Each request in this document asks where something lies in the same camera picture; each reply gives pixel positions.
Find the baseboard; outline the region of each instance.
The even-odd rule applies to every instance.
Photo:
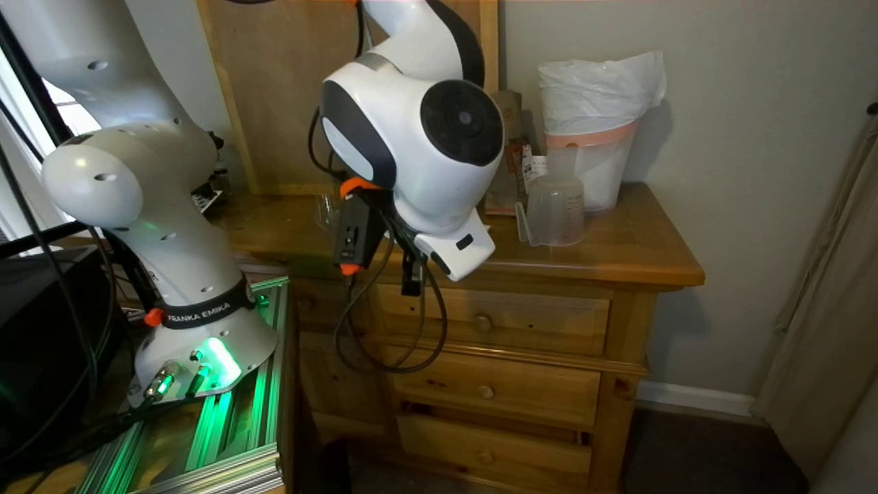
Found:
[[[659,410],[681,410],[697,416],[725,416],[738,420],[754,420],[752,416],[752,395],[701,391],[701,387],[681,387],[681,385],[660,385],[660,383],[642,383],[636,391],[636,400],[642,406]]]

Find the white plastic bag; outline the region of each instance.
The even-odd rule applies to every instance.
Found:
[[[660,52],[540,64],[545,134],[596,134],[638,120],[666,93]]]

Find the wooden dresser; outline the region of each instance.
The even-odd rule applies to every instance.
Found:
[[[216,225],[253,267],[290,274],[299,373],[321,436],[519,492],[619,492],[636,385],[648,377],[655,297],[706,280],[644,185],[588,219],[572,248],[526,248],[512,219],[485,217],[496,252],[445,282],[448,344],[416,373],[360,373],[334,358],[342,280],[316,199],[232,199]],[[401,297],[390,258],[354,329],[385,363],[416,336],[416,297]],[[422,359],[439,336],[426,299]]]

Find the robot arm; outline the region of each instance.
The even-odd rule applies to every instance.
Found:
[[[278,341],[221,233],[191,204],[213,174],[213,141],[168,92],[120,0],[2,4],[2,18],[35,72],[102,125],[43,159],[48,199],[117,237],[165,299],[161,325],[138,348],[129,400],[231,391]]]
[[[365,0],[365,11],[390,40],[324,79],[327,141],[350,174],[393,192],[415,248],[460,280],[494,252],[474,204],[501,156],[481,50],[441,4]]]

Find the wooden cabinet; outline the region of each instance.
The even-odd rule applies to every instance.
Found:
[[[312,201],[261,204],[231,201],[216,222],[238,252],[290,271],[299,372],[324,439],[519,492],[619,492],[655,297],[701,282],[644,185],[626,185],[618,208],[588,219],[572,248],[526,248],[509,219],[485,217],[496,252],[464,282],[439,282],[448,341],[416,373],[339,366],[346,292],[327,258],[328,237],[310,225]],[[427,293],[420,329],[420,299],[401,297],[397,282],[393,258],[356,308],[354,333],[385,363],[420,363],[435,348],[441,310]]]

